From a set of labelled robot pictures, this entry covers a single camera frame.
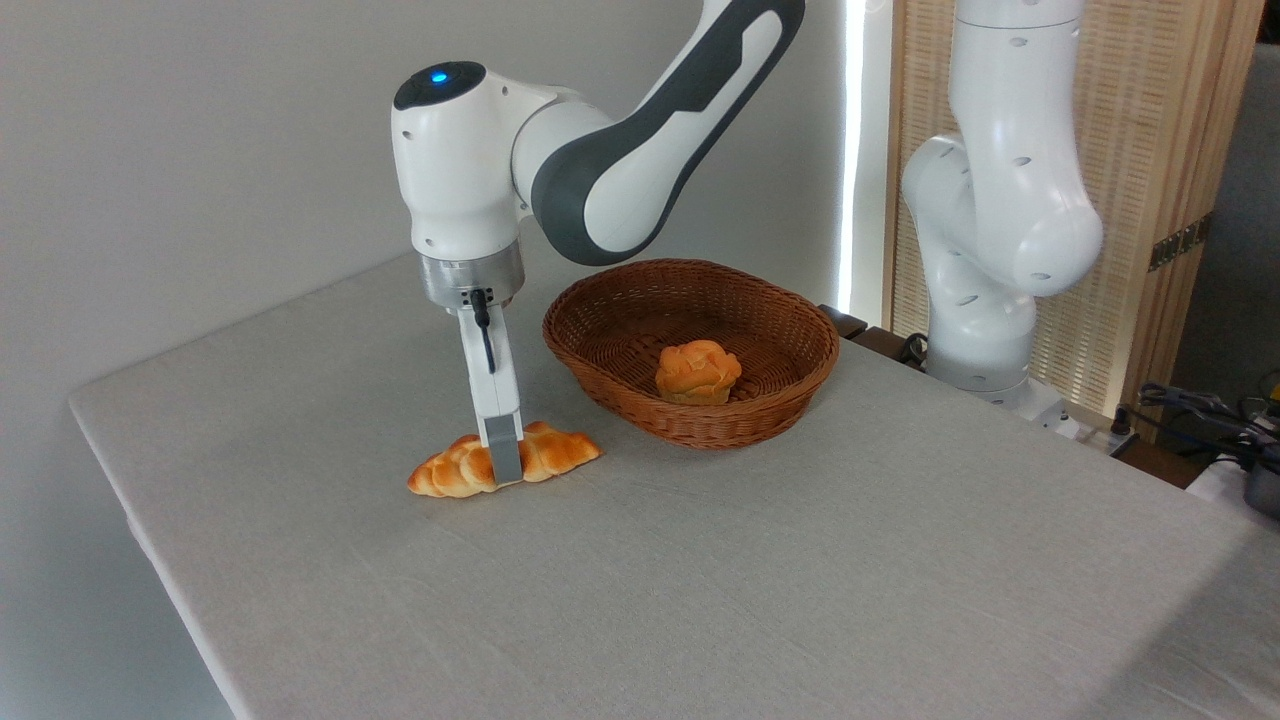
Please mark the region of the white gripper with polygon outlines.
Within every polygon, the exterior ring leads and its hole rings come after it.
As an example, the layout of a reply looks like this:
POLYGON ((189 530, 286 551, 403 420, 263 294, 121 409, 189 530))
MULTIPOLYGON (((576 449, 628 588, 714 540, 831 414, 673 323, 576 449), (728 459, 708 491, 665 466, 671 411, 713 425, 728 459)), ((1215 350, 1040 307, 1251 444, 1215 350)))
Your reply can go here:
POLYGON ((490 454, 495 484, 524 479, 520 441, 518 384, 503 309, 488 309, 490 324, 481 328, 471 307, 456 311, 466 357, 474 411, 483 421, 483 439, 490 454))

